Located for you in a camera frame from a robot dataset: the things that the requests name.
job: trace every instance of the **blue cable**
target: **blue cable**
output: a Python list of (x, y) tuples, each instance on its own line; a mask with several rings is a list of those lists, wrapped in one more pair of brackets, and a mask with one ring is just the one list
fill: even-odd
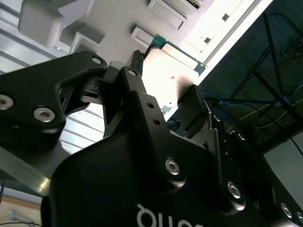
[(219, 98), (218, 96), (216, 96), (215, 94), (213, 93), (210, 93), (210, 92), (203, 92), (203, 94), (206, 94), (206, 95), (209, 95), (209, 96), (212, 96), (214, 98), (217, 98), (220, 102), (226, 104), (226, 105), (230, 105), (230, 106), (241, 106), (241, 105), (245, 105), (245, 104), (241, 104), (241, 103), (233, 103), (232, 101), (230, 102), (226, 102), (226, 101), (223, 101), (221, 98)]

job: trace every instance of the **cable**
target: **cable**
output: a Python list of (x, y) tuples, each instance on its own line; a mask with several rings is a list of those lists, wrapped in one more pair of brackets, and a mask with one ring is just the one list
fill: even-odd
[[(246, 104), (246, 103), (242, 103), (242, 104), (243, 104), (243, 105), (246, 105), (246, 106), (249, 106), (249, 107), (255, 109), (256, 111), (260, 112), (261, 114), (263, 114), (264, 116), (266, 116), (269, 120), (271, 120), (276, 126), (278, 126), (278, 128), (279, 128), (280, 130), (283, 130), (283, 128), (282, 128), (280, 125), (278, 125), (278, 124), (277, 124), (271, 117), (269, 117), (267, 114), (262, 113), (260, 110), (258, 110), (257, 108), (255, 108), (255, 107), (253, 107), (253, 106), (251, 106), (251, 105), (249, 105), (249, 104)], [(299, 148), (299, 146), (296, 144), (296, 142), (293, 140), (293, 138), (291, 138), (291, 137), (289, 136), (289, 139), (290, 139), (290, 140), (292, 141), (292, 143), (297, 147), (298, 151), (301, 153), (301, 155), (302, 155), (302, 157), (303, 157), (303, 152), (301, 151), (301, 149)]]
[(0, 226), (9, 225), (9, 224), (31, 224), (31, 225), (34, 225), (34, 226), (41, 226), (42, 227), (42, 225), (36, 224), (36, 223), (33, 223), (33, 222), (6, 222), (6, 223), (0, 224)]
[(0, 190), (0, 205), (1, 205), (1, 203), (2, 203), (3, 193), (4, 193), (4, 181), (2, 181), (2, 184), (1, 184), (1, 190)]
[[(298, 104), (299, 102), (303, 101), (303, 99), (300, 99), (299, 101), (295, 102), (295, 104), (293, 104), (292, 106), (295, 106), (296, 104)], [(285, 114), (287, 114), (288, 111), (285, 111), (280, 117), (278, 117), (274, 122), (263, 125), (263, 126), (259, 126), (259, 127), (254, 127), (254, 129), (262, 129), (265, 127), (268, 127), (270, 125), (273, 125), (274, 123), (276, 123), (277, 121), (279, 121)]]
[(223, 101), (222, 99), (220, 99), (218, 96), (216, 96), (215, 94), (211, 93), (211, 92), (202, 92), (202, 94), (205, 94), (205, 95), (209, 95), (209, 96), (212, 96), (216, 99), (218, 99), (220, 102), (226, 104), (226, 105), (230, 105), (230, 106), (241, 106), (242, 104), (231, 104), (231, 103), (228, 103), (228, 102), (225, 102)]
[(298, 90), (298, 89), (301, 88), (301, 87), (303, 87), (303, 80), (302, 80), (302, 82), (301, 82), (301, 85), (300, 85), (296, 90)]
[[(270, 104), (264, 105), (264, 106), (260, 107), (258, 110), (262, 110), (263, 108), (268, 107), (268, 106), (270, 106)], [(256, 112), (257, 112), (257, 110), (249, 113), (248, 115), (245, 115), (244, 117), (240, 118), (238, 121), (242, 121), (244, 118), (247, 118)]]

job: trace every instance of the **screw hole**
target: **screw hole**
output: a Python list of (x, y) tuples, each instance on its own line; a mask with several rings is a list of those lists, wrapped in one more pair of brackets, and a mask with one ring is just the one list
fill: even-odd
[(175, 171), (175, 170), (176, 170), (175, 164), (169, 163), (169, 166), (170, 166), (170, 168), (171, 168), (172, 171)]
[(230, 146), (226, 140), (224, 140), (223, 143), (228, 147)]
[(159, 121), (157, 118), (154, 118), (152, 121), (153, 121), (156, 125), (160, 125), (160, 124), (161, 124), (160, 121)]
[(99, 58), (92, 57), (91, 59), (93, 60), (93, 62), (95, 62), (97, 64), (101, 64), (102, 63), (102, 61)]
[(128, 72), (129, 72), (129, 74), (131, 74), (131, 75), (133, 75), (133, 76), (136, 76), (136, 75), (137, 75), (137, 73), (134, 72), (134, 71), (132, 71), (132, 70), (128, 70)]
[(46, 112), (46, 111), (42, 111), (42, 112), (40, 112), (39, 114), (40, 114), (41, 117), (50, 117), (50, 116), (51, 116), (51, 115), (50, 115), (48, 112)]
[(14, 101), (6, 96), (0, 94), (0, 110), (7, 110), (14, 105)]
[(232, 157), (228, 152), (225, 152), (225, 157), (226, 159), (232, 160)]
[(155, 108), (155, 106), (154, 106), (152, 103), (147, 103), (147, 105), (148, 105), (151, 109)]

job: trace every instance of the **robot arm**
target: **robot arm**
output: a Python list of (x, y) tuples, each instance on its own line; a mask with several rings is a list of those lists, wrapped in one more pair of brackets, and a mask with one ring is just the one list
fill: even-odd
[[(196, 86), (170, 132), (139, 71), (80, 52), (0, 77), (0, 166), (43, 196), (44, 226), (303, 226), (302, 210)], [(69, 156), (68, 114), (104, 107), (106, 137)]]

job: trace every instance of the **wall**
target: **wall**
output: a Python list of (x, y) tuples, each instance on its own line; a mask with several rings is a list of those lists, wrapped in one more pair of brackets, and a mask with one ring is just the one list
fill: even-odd
[[(303, 132), (293, 137), (303, 150)], [(288, 192), (303, 209), (303, 156), (288, 140), (265, 154), (265, 158)]]
[(138, 25), (150, 35), (160, 34), (178, 45), (189, 34), (214, 0), (204, 0), (199, 12), (177, 30), (167, 21), (148, 9), (149, 0), (96, 0), (86, 23), (105, 34), (98, 54), (107, 62), (127, 63), (134, 50), (145, 52), (146, 48), (131, 38)]

